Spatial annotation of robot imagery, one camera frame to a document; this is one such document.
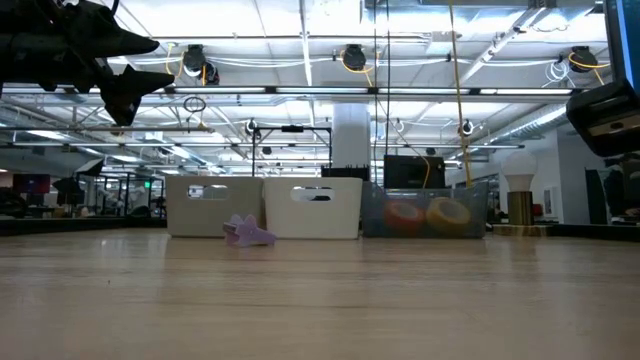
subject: clear plastic bin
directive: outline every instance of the clear plastic bin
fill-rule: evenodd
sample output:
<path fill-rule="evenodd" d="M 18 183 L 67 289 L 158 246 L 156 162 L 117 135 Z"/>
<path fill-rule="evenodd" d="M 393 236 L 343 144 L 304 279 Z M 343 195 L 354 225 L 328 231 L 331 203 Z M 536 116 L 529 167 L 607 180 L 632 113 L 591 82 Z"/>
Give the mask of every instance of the clear plastic bin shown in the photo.
<path fill-rule="evenodd" d="M 458 189 L 362 189 L 364 237 L 482 238 L 489 186 Z"/>

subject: lamp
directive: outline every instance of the lamp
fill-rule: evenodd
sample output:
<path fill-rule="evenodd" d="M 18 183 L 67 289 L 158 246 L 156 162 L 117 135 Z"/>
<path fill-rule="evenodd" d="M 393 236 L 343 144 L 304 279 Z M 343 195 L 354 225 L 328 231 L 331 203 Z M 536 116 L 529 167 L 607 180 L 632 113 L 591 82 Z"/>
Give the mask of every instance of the lamp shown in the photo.
<path fill-rule="evenodd" d="M 531 181 L 538 170 L 538 161 L 521 150 L 509 155 L 502 163 L 502 174 L 509 183 L 507 204 L 511 225 L 533 225 L 533 194 Z"/>

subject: light bulb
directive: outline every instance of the light bulb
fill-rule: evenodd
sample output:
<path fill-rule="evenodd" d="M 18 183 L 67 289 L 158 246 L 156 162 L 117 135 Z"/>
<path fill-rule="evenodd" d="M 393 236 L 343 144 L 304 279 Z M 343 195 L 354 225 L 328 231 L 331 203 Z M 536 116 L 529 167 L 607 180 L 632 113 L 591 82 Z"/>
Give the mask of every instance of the light bulb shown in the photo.
<path fill-rule="evenodd" d="M 529 191 L 538 170 L 538 161 L 528 151 L 514 151 L 502 162 L 502 174 L 509 183 L 509 191 Z"/>

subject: industrial ceiling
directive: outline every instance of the industrial ceiling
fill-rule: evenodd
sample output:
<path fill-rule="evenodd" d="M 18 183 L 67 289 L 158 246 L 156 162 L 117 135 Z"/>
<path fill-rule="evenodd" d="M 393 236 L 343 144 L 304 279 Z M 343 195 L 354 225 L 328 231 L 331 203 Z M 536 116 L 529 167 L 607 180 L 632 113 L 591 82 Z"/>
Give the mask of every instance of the industrial ceiling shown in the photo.
<path fill-rule="evenodd" d="M 111 6 L 111 0 L 95 2 Z M 332 104 L 343 101 L 367 103 L 373 121 L 375 97 L 368 88 L 377 88 L 377 120 L 387 121 L 388 111 L 393 123 L 388 136 L 378 134 L 381 141 L 403 144 L 404 137 L 411 144 L 455 145 L 458 109 L 447 5 L 448 1 L 389 0 L 387 21 L 385 1 L 379 0 L 122 0 L 116 15 L 119 25 L 161 46 L 152 54 L 109 59 L 114 70 L 131 65 L 179 74 L 173 90 L 143 99 L 133 124 L 140 131 L 95 131 L 113 126 L 95 92 L 45 93 L 33 85 L 7 84 L 0 123 L 38 131 L 3 135 L 13 143 L 93 145 L 82 146 L 82 151 L 119 155 L 120 160 L 110 159 L 114 165 L 185 166 L 178 172 L 225 166 L 227 170 L 216 173 L 246 174 L 250 149 L 224 145 L 250 142 L 245 132 L 249 121 L 259 126 L 330 127 Z M 574 47 L 588 47 L 600 64 L 608 63 L 601 7 L 593 0 L 454 1 L 462 113 L 475 126 L 472 142 L 482 145 L 481 139 L 501 134 L 500 143 L 518 144 L 522 138 L 514 130 L 523 126 L 523 118 L 557 112 L 572 92 L 600 84 L 594 72 L 571 71 L 567 56 Z M 203 87 L 181 68 L 182 54 L 194 44 L 204 45 L 207 60 L 220 76 L 218 86 Z M 367 74 L 350 72 L 343 65 L 348 44 L 361 46 L 365 67 L 371 69 Z M 610 69 L 601 69 L 599 75 L 607 81 Z M 206 103 L 204 111 L 185 110 L 183 102 L 192 96 Z M 260 154 L 261 165 L 275 165 L 276 160 L 268 159 L 304 159 L 292 166 L 312 166 L 279 168 L 315 176 L 314 166 L 322 161 L 311 159 L 328 155 L 318 134 L 274 132 L 262 146 L 314 142 L 306 148 L 274 147 L 270 155 Z M 101 143 L 194 146 L 158 151 L 152 145 L 98 146 Z M 455 160 L 455 150 L 439 151 L 454 153 Z M 265 169 L 261 174 L 282 174 Z"/>

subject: ceiling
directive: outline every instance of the ceiling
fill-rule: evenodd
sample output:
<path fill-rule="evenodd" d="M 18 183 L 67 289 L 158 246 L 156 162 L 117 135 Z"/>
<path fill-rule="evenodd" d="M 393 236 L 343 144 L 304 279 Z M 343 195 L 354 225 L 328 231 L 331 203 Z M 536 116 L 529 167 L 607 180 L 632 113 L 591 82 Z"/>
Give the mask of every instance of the ceiling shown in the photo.
<path fill-rule="evenodd" d="M 111 6 L 111 0 L 95 0 Z M 116 72 L 126 65 L 138 70 L 173 74 L 180 70 L 180 54 L 189 44 L 205 45 L 205 52 L 220 74 L 220 86 L 350 86 L 367 87 L 369 81 L 377 87 L 451 88 L 455 86 L 454 62 L 447 61 L 453 52 L 451 25 L 446 6 L 418 5 L 419 1 L 390 1 L 390 21 L 386 9 L 378 9 L 373 25 L 372 10 L 361 14 L 355 0 L 122 0 L 117 21 L 124 29 L 161 42 L 152 54 L 110 59 Z M 573 46 L 589 46 L 600 62 L 608 62 L 604 16 L 590 13 L 594 1 L 558 1 L 558 8 L 530 16 L 536 22 L 520 33 L 510 30 L 522 21 L 528 1 L 454 2 L 455 31 L 459 35 L 456 50 L 461 75 L 468 79 L 464 88 L 589 88 L 599 85 L 593 72 L 578 74 L 566 70 L 567 61 L 554 64 L 560 55 L 566 57 Z M 301 18 L 301 5 L 304 14 Z M 302 34 L 306 29 L 307 40 Z M 339 54 L 346 44 L 360 44 L 368 59 L 369 80 L 364 74 L 345 70 Z M 308 59 L 305 59 L 308 46 Z M 475 66 L 480 56 L 485 61 Z M 375 53 L 379 66 L 375 67 Z M 608 79 L 609 70 L 601 75 Z M 182 71 L 176 86 L 201 86 L 199 81 Z M 182 99 L 153 95 L 140 107 L 134 126 L 195 127 L 202 123 L 210 132 L 162 131 L 161 139 L 175 143 L 242 142 L 249 119 L 262 126 L 288 124 L 330 127 L 336 101 L 340 96 L 277 97 L 244 95 L 242 104 L 235 95 L 201 95 L 210 105 L 192 116 L 182 108 Z M 92 142 L 140 142 L 144 136 L 125 133 L 91 133 L 91 127 L 111 126 L 109 115 L 102 112 L 97 95 L 75 99 L 64 95 L 5 95 L 13 105 L 39 108 L 51 115 L 50 126 L 82 126 L 81 135 L 91 134 Z M 149 105 L 151 98 L 163 106 Z M 386 96 L 380 95 L 378 119 L 385 121 Z M 375 113 L 374 99 L 360 97 L 356 101 L 369 104 Z M 463 97 L 462 117 L 475 125 L 474 136 L 480 138 L 508 127 L 510 123 L 548 104 L 521 101 L 518 98 L 496 102 L 478 102 Z M 393 98 L 389 103 L 390 118 L 398 124 L 410 143 L 456 143 L 458 141 L 458 106 L 455 96 L 442 102 L 420 97 Z M 80 119 L 81 125 L 73 123 Z M 18 117 L 3 119 L 6 125 L 20 125 Z M 34 140 L 23 135 L 23 140 Z M 314 142 L 314 135 L 274 133 L 265 142 Z M 389 134 L 391 143 L 403 140 L 395 131 Z M 193 158 L 213 165 L 246 165 L 242 153 L 221 148 L 188 148 Z M 166 163 L 166 156 L 156 156 L 149 149 L 142 155 L 149 163 Z M 326 147 L 311 150 L 274 149 L 267 158 L 326 158 Z M 185 163 L 193 162 L 190 158 Z"/>

